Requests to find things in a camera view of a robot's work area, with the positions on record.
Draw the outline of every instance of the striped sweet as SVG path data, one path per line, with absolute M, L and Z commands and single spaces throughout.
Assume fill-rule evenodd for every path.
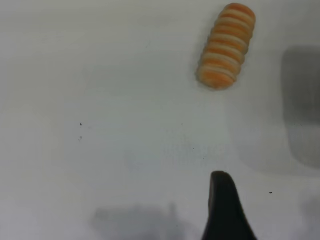
M 231 3 L 220 13 L 203 51 L 198 79 L 222 89 L 231 86 L 241 71 L 255 28 L 256 16 L 245 5 Z

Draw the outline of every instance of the blurry object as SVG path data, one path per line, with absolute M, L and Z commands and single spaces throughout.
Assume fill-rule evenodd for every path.
M 232 177 L 223 171 L 211 174 L 209 218 L 202 240 L 257 240 L 242 208 Z
M 224 8 L 201 57 L 197 73 L 201 83 L 222 89 L 237 80 L 255 24 L 256 16 L 247 6 L 231 3 Z

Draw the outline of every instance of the black curved object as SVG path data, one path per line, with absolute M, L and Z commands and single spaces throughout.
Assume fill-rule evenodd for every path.
M 211 174 L 209 218 L 202 240 L 257 240 L 242 208 L 236 184 L 223 171 Z

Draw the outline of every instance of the orange striped candy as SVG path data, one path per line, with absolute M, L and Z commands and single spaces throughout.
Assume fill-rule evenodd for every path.
M 223 89 L 237 80 L 256 24 L 255 13 L 231 3 L 220 13 L 208 38 L 197 76 L 203 84 Z

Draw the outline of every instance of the white table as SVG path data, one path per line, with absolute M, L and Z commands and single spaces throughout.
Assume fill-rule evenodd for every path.
M 250 50 L 212 91 L 228 1 L 1 1 L 0 239 L 199 239 L 215 170 L 258 239 L 318 239 L 320 3 L 240 2 Z

